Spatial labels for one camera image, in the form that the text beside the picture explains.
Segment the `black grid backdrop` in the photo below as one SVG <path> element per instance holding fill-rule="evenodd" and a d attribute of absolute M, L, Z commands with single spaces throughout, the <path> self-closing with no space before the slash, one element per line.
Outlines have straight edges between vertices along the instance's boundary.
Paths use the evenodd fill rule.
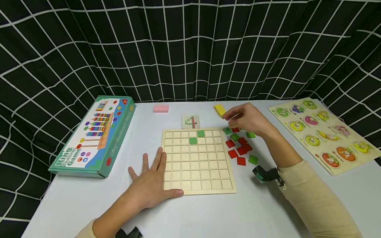
<path fill-rule="evenodd" d="M 21 236 L 97 95 L 312 96 L 380 148 L 379 3 L 0 1 L 0 234 Z"/>

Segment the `ring challenge game box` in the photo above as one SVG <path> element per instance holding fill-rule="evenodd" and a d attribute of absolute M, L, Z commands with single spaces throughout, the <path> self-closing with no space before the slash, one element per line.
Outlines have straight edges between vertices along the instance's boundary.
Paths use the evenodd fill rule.
<path fill-rule="evenodd" d="M 135 108 L 131 97 L 98 96 L 49 171 L 61 176 L 107 178 Z"/>

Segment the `yellow block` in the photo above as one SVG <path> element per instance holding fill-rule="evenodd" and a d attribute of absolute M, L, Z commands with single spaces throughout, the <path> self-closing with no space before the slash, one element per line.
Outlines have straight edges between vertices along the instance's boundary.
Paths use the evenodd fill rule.
<path fill-rule="evenodd" d="M 219 117 L 222 117 L 222 115 L 225 114 L 225 112 L 226 112 L 221 104 L 215 105 L 215 110 L 216 110 L 217 114 L 219 115 Z"/>

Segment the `wooden peg puzzle board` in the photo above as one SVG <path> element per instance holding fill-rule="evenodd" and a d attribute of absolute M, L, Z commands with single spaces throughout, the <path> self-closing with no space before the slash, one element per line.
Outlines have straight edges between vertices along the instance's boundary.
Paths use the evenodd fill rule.
<path fill-rule="evenodd" d="M 164 130 L 163 188 L 183 189 L 185 195 L 236 193 L 224 135 L 221 128 Z"/>
<path fill-rule="evenodd" d="M 333 176 L 381 156 L 379 149 L 309 97 L 269 111 Z"/>

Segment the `sleeve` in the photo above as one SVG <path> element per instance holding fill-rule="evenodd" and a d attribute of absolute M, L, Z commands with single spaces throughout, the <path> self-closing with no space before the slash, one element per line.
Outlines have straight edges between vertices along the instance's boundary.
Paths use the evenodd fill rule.
<path fill-rule="evenodd" d="M 94 235 L 94 232 L 93 232 L 93 224 L 94 224 L 94 220 L 91 220 L 89 224 L 87 224 L 87 226 L 85 226 L 79 233 L 76 237 L 74 238 L 97 238 L 95 235 Z"/>
<path fill-rule="evenodd" d="M 314 237 L 362 237 L 343 203 L 307 161 L 278 171 L 286 185 L 283 195 Z"/>

